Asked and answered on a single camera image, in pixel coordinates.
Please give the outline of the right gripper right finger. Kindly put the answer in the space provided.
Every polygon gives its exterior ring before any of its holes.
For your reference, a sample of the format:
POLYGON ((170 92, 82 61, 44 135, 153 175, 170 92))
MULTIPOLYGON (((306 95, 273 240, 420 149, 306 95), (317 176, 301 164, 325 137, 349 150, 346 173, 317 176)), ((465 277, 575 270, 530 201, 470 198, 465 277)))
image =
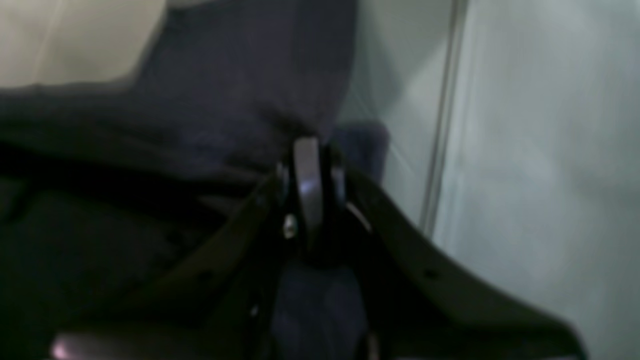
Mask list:
POLYGON ((586 360, 564 321, 480 280, 409 223, 334 146, 322 150, 329 264, 354 271, 366 316, 357 359, 586 360))

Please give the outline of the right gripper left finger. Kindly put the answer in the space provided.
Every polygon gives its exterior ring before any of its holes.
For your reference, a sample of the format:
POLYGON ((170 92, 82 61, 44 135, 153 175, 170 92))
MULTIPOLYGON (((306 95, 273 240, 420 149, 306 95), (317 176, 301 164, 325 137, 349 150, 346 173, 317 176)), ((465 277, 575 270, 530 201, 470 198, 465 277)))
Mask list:
POLYGON ((60 330, 55 360, 240 360, 268 332, 281 268, 318 254, 323 148, 300 137, 213 238, 108 311, 60 330))

